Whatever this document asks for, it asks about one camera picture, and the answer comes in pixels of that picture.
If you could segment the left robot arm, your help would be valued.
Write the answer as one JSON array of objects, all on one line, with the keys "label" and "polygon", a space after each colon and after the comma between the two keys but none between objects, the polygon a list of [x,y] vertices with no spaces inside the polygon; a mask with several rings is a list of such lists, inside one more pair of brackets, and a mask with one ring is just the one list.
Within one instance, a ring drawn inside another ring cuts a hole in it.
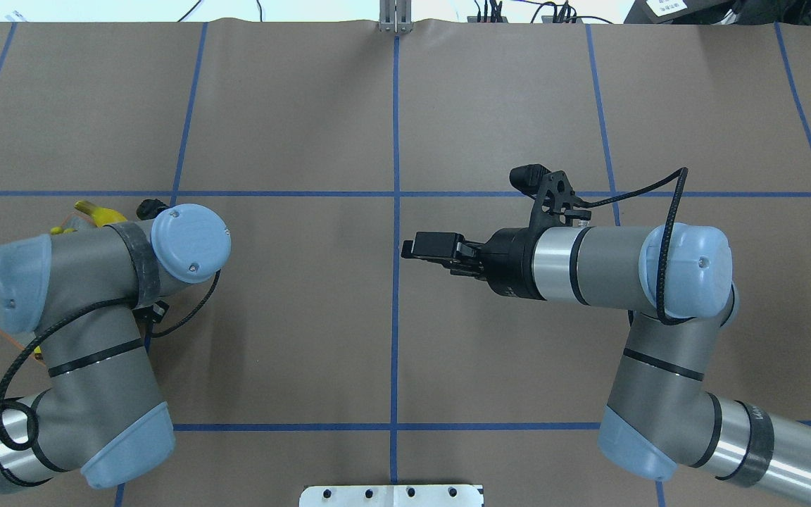
[{"label": "left robot arm", "polygon": [[225,221],[197,204],[0,245],[0,328],[29,338],[0,379],[0,495],[74,470],[116,487],[170,456],[134,312],[217,275],[231,249]]}]

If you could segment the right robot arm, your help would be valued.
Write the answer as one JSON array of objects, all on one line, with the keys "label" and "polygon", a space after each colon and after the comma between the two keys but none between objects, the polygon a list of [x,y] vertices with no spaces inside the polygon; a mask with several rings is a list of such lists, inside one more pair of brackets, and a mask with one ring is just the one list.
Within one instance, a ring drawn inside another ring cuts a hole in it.
[{"label": "right robot arm", "polygon": [[649,480],[669,480],[684,465],[811,505],[811,427],[703,387],[719,333],[740,305],[720,229],[505,228],[485,243],[418,232],[401,256],[483,280],[502,296],[628,311],[601,453]]}]

